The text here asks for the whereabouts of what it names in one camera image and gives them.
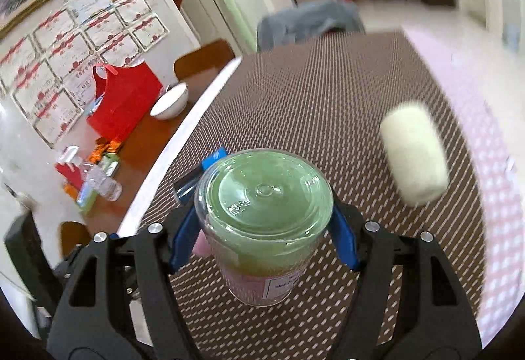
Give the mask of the pink green glass jar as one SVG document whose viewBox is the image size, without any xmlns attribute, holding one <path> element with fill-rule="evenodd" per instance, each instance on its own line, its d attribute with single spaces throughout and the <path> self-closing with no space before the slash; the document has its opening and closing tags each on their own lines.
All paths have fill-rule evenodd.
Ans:
<svg viewBox="0 0 525 360">
<path fill-rule="evenodd" d="M 305 159 L 250 149 L 205 170 L 194 205 L 228 290 L 247 305 L 267 307 L 285 300 L 306 270 L 334 196 Z"/>
</svg>

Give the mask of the pink plastic cup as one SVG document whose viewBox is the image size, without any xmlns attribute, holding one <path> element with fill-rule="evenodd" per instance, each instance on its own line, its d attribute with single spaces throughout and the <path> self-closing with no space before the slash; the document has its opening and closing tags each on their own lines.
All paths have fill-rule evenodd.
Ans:
<svg viewBox="0 0 525 360">
<path fill-rule="evenodd" d="M 194 243 L 192 253 L 199 258 L 207 258 L 212 255 L 212 250 L 205 237 L 205 233 L 200 230 L 198 237 Z"/>
</svg>

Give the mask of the cream fuzzy cup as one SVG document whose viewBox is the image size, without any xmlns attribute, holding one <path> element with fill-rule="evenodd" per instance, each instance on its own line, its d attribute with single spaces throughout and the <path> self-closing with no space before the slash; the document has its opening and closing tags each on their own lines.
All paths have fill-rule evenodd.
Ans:
<svg viewBox="0 0 525 360">
<path fill-rule="evenodd" d="M 450 184 L 443 142 L 424 103 L 404 102 L 379 129 L 386 159 L 403 202 L 416 207 L 442 196 Z"/>
</svg>

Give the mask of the clear plastic bottle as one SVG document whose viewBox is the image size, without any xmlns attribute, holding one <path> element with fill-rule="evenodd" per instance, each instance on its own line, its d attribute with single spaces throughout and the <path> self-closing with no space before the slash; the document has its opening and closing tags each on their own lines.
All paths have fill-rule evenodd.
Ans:
<svg viewBox="0 0 525 360">
<path fill-rule="evenodd" d="M 55 163 L 56 170 L 78 191 L 88 188 L 110 202 L 118 200 L 122 185 L 96 163 L 85 161 L 79 151 L 79 146 L 66 147 Z"/>
</svg>

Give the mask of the brown wooden side table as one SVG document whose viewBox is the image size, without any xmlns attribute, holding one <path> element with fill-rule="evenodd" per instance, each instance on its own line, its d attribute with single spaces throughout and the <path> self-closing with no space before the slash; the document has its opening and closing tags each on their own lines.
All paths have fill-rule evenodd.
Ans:
<svg viewBox="0 0 525 360">
<path fill-rule="evenodd" d="M 181 114 L 175 118 L 161 121 L 146 116 L 142 119 L 120 149 L 119 169 L 115 179 L 123 186 L 121 197 L 116 202 L 97 198 L 87 214 L 85 224 L 67 221 L 60 225 L 61 238 L 71 238 L 74 244 L 79 244 L 97 231 L 115 233 L 123 221 L 131 218 L 129 213 L 134 197 L 138 194 L 154 163 L 180 126 L 190 120 L 188 114 L 219 73 L 219 69 L 211 68 L 184 80 L 190 88 L 190 100 Z"/>
</svg>

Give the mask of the brown polka dot tablecloth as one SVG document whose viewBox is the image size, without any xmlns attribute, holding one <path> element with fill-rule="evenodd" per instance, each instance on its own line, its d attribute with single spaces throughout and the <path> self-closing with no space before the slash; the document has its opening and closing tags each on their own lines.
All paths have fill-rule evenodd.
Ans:
<svg viewBox="0 0 525 360">
<path fill-rule="evenodd" d="M 446 192 L 415 208 L 400 199 L 379 135 L 384 115 L 411 100 L 429 109 L 450 173 Z M 329 35 L 245 57 L 170 161 L 144 224 L 175 209 L 174 182 L 216 148 L 293 153 L 364 219 L 400 236 L 432 233 L 476 316 L 484 235 L 473 161 L 447 97 L 405 35 Z M 393 267 L 379 343 L 393 336 L 401 275 Z M 236 300 L 210 258 L 193 258 L 172 285 L 206 359 L 330 359 L 357 282 L 324 235 L 295 290 L 273 307 Z"/>
</svg>

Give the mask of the pink checkered tablecloth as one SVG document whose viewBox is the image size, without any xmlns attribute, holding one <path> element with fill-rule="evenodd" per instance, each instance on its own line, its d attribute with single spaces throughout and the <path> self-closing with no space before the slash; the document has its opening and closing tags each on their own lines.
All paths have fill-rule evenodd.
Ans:
<svg viewBox="0 0 525 360">
<path fill-rule="evenodd" d="M 524 211 L 514 159 L 473 71 L 435 37 L 407 27 L 403 33 L 450 100 L 474 164 L 485 232 L 485 272 L 477 324 L 486 347 L 524 295 Z"/>
</svg>

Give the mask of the red paper bag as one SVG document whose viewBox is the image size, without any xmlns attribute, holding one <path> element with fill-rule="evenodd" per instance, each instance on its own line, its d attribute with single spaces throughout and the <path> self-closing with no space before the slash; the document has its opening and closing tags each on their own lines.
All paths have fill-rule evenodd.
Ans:
<svg viewBox="0 0 525 360">
<path fill-rule="evenodd" d="M 96 64 L 92 71 L 95 99 L 100 99 L 100 104 L 87 123 L 101 137 L 124 142 L 150 112 L 163 84 L 146 62 L 124 68 Z"/>
</svg>

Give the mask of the white ceramic bowl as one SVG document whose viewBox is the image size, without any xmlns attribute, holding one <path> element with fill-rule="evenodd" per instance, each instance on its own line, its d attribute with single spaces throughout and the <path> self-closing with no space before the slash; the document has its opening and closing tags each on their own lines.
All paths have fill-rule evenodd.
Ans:
<svg viewBox="0 0 525 360">
<path fill-rule="evenodd" d="M 177 117 L 186 108 L 189 88 L 186 83 L 179 83 L 160 97 L 150 110 L 150 116 L 165 121 Z"/>
</svg>

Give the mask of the brown wooden chair back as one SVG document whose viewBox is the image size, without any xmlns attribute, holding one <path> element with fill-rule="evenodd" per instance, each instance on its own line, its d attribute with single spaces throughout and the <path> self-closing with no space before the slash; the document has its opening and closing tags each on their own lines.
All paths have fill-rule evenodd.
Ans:
<svg viewBox="0 0 525 360">
<path fill-rule="evenodd" d="M 174 62 L 175 76 L 183 80 L 209 69 L 221 71 L 234 58 L 230 44 L 218 39 L 177 59 Z"/>
</svg>

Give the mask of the grey jacket on chair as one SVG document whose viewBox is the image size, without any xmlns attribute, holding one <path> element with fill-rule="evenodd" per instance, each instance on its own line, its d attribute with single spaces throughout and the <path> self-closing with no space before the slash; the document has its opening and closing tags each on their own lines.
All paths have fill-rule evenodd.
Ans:
<svg viewBox="0 0 525 360">
<path fill-rule="evenodd" d="M 364 33 L 357 5 L 345 0 L 307 2 L 264 17 L 257 25 L 258 53 L 330 33 Z"/>
</svg>

